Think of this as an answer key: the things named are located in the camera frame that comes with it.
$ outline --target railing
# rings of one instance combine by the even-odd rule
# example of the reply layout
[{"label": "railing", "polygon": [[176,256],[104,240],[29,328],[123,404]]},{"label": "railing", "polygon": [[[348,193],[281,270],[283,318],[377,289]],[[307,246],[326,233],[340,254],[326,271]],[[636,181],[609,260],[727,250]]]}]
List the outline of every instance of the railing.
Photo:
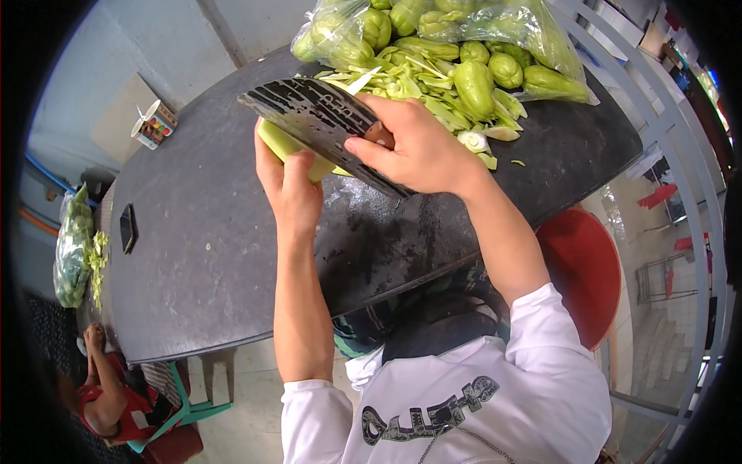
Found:
[{"label": "railing", "polygon": [[[660,77],[655,73],[650,64],[641,56],[640,52],[631,46],[608,22],[589,7],[577,0],[551,0],[551,12],[556,21],[562,25],[582,46],[600,62],[619,83],[626,92],[631,102],[638,110],[641,117],[646,121],[646,127],[641,131],[640,138],[645,149],[654,143],[657,143],[662,150],[670,169],[674,175],[675,183],[680,193],[681,200],[685,206],[688,225],[693,243],[693,253],[695,255],[695,272],[697,278],[698,290],[698,307],[696,312],[695,325],[695,343],[692,348],[691,360],[688,369],[691,373],[697,373],[700,370],[703,360],[703,352],[706,345],[706,331],[709,320],[709,299],[712,296],[717,298],[717,317],[715,322],[714,337],[709,350],[709,372],[715,372],[715,365],[722,349],[726,346],[729,335],[730,318],[732,314],[733,293],[731,287],[726,284],[726,268],[724,264],[723,251],[723,228],[722,216],[717,199],[711,173],[706,165],[706,161],[701,154],[700,145],[693,135],[686,118],[680,112],[677,104],[673,100],[669,90],[662,82]],[[631,64],[642,74],[652,90],[657,94],[664,105],[662,113],[658,114],[651,103],[647,100],[644,93],[636,82],[628,75],[626,69],[593,37],[585,28],[578,24],[587,20],[602,32],[614,45],[618,47],[623,54],[628,57]],[[683,170],[680,156],[668,137],[668,132],[672,128],[678,128],[676,131],[680,137],[681,143],[691,149],[691,154],[682,154],[686,166],[693,166],[695,169],[691,172]],[[703,230],[701,229],[700,216],[697,207],[697,199],[694,198],[689,184],[689,177],[696,176],[702,188],[703,196],[708,206],[709,222],[709,241],[713,255],[712,260],[712,291],[709,291],[706,268],[706,250],[703,239]],[[661,442],[654,452],[656,461],[661,461],[667,455],[670,440],[675,435],[677,427],[685,425],[689,421],[692,412],[689,410],[692,396],[698,393],[695,408],[703,407],[704,396],[708,390],[713,376],[706,376],[701,381],[700,387],[697,387],[698,379],[691,375],[687,385],[683,390],[679,408],[669,408],[665,405],[658,405],[643,401],[634,396],[624,395],[618,392],[611,392],[611,401],[615,405],[624,407],[630,411],[648,416],[654,419],[660,419],[667,422],[667,428],[663,432]]]}]

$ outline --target hand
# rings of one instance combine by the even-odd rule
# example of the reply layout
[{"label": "hand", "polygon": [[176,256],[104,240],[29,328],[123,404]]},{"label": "hand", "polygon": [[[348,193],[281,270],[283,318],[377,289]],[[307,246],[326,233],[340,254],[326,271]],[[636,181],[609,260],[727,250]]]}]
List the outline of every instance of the hand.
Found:
[{"label": "hand", "polygon": [[100,348],[103,343],[103,329],[96,323],[90,324],[85,329],[83,338],[87,349],[90,350],[91,347]]},{"label": "hand", "polygon": [[449,192],[461,197],[472,181],[491,176],[484,162],[464,147],[420,103],[403,102],[357,94],[394,134],[394,151],[358,137],[345,142],[345,148],[361,161],[394,182],[421,193]]},{"label": "hand", "polygon": [[312,184],[307,177],[314,160],[307,148],[284,164],[255,132],[255,171],[273,208],[279,242],[314,240],[322,212],[322,184]]}]

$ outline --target blue pipe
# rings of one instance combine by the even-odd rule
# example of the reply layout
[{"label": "blue pipe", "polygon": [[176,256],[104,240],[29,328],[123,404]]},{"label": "blue pipe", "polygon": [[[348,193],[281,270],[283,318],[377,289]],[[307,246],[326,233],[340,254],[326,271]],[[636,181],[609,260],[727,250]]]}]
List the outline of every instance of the blue pipe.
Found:
[{"label": "blue pipe", "polygon": [[[75,189],[73,189],[72,186],[68,185],[65,181],[63,181],[62,179],[60,179],[56,175],[52,174],[51,172],[49,172],[41,163],[39,163],[38,161],[36,161],[36,158],[34,158],[33,156],[31,156],[31,154],[28,153],[28,151],[25,152],[25,155],[26,155],[26,159],[31,164],[33,164],[39,171],[41,171],[42,173],[44,173],[44,175],[46,175],[46,177],[49,177],[55,184],[57,184],[58,186],[62,187],[64,190],[67,190],[72,195],[74,195],[74,194],[77,193],[77,191]],[[92,201],[90,198],[88,198],[88,205],[90,205],[91,208],[94,208],[94,209],[98,209],[98,206],[99,206],[98,203]]]}]

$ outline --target red shirt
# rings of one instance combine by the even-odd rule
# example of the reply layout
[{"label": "red shirt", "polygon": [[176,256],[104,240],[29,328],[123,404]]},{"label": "red shirt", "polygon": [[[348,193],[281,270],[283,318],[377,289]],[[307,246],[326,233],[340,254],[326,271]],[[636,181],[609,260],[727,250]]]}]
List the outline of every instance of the red shirt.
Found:
[{"label": "red shirt", "polygon": [[[148,424],[146,415],[152,412],[150,404],[154,405],[160,396],[152,387],[147,385],[147,394],[149,396],[149,402],[147,399],[140,396],[138,393],[133,391],[128,385],[125,384],[124,377],[124,366],[122,365],[119,358],[114,353],[106,355],[106,359],[111,364],[111,367],[116,372],[121,381],[121,385],[124,389],[124,395],[126,397],[126,409],[121,415],[121,419],[117,424],[118,432],[115,435],[109,437],[103,437],[108,440],[116,440],[117,442],[127,442],[130,440],[146,440],[160,428],[162,424]],[[98,435],[95,430],[90,426],[85,418],[85,405],[91,401],[98,399],[103,393],[98,385],[83,385],[77,391],[80,397],[78,405],[78,413],[80,420],[85,424],[90,431]],[[170,415],[175,412],[175,408],[172,408]]]}]

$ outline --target knife blade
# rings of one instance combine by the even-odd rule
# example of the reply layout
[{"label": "knife blade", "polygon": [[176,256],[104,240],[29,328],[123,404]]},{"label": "knife blade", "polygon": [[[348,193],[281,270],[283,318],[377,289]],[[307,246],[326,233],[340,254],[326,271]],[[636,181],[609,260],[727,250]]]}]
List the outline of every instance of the knife blade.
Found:
[{"label": "knife blade", "polygon": [[348,137],[363,137],[394,149],[394,138],[373,111],[327,82],[305,77],[259,85],[237,98],[319,155],[392,198],[416,192],[364,165],[344,147]]}]

